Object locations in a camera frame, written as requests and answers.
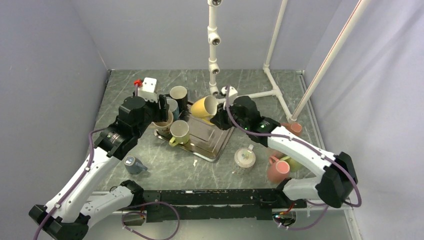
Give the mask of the blue floral mug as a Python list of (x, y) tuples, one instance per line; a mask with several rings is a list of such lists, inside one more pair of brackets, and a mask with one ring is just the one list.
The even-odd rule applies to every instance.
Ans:
[(170, 97), (166, 99), (166, 102), (168, 104), (169, 111), (172, 112), (173, 120), (177, 121), (180, 117), (180, 109), (179, 109), (178, 102), (175, 99)]

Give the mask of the beige teal patterned mug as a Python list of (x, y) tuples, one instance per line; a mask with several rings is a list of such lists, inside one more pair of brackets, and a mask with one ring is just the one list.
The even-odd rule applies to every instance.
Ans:
[(174, 122), (174, 114), (171, 111), (168, 111), (168, 119), (163, 122), (153, 122), (153, 125), (158, 134), (162, 136), (170, 135), (170, 128), (172, 123)]

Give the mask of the black white-lined mug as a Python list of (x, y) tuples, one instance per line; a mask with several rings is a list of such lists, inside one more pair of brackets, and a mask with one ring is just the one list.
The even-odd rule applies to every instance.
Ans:
[(174, 86), (169, 91), (169, 96), (176, 100), (180, 111), (186, 111), (188, 109), (188, 90), (184, 86)]

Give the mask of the lime green faceted mug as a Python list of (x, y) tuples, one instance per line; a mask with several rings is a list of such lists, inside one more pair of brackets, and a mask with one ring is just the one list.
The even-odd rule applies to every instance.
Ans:
[(175, 147), (179, 144), (186, 144), (190, 140), (190, 127), (184, 120), (176, 120), (170, 126), (171, 139), (169, 145)]

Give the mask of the yellow mug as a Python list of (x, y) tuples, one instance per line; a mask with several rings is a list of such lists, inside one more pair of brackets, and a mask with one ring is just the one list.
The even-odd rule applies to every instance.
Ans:
[(213, 125), (208, 118), (212, 118), (217, 114), (218, 101), (212, 96), (208, 95), (196, 101), (190, 108), (192, 116), (203, 120), (209, 125)]

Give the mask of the grey blue mug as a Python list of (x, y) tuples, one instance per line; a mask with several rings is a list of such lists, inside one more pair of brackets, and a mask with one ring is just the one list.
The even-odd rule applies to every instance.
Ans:
[(148, 168), (134, 156), (127, 156), (124, 160), (125, 169), (132, 175), (138, 175), (148, 171)]

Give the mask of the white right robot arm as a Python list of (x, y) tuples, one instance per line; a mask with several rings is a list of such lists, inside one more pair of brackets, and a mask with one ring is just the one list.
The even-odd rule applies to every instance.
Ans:
[(230, 85), (221, 89), (221, 95), (224, 100), (210, 120), (213, 125), (221, 130), (238, 128), (253, 142), (286, 154), (314, 174), (312, 178), (281, 180), (275, 194), (280, 207), (287, 208), (296, 200), (321, 200), (340, 208), (351, 192), (357, 203), (349, 206), (362, 205), (355, 167), (347, 153), (326, 151), (294, 135), (274, 119), (262, 116), (249, 96), (238, 96)]

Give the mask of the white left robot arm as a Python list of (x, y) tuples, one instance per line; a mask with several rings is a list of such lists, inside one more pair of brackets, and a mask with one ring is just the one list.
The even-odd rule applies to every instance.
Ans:
[(41, 232), (55, 240), (81, 240), (89, 229), (112, 212), (128, 207), (139, 209), (144, 190), (132, 180), (119, 184), (112, 192), (89, 201), (96, 186), (137, 144), (149, 125), (170, 118), (166, 96), (159, 93), (158, 81), (146, 77), (134, 82), (132, 96), (124, 99), (113, 123), (89, 137), (89, 154), (65, 186), (47, 203), (36, 204), (29, 216)]

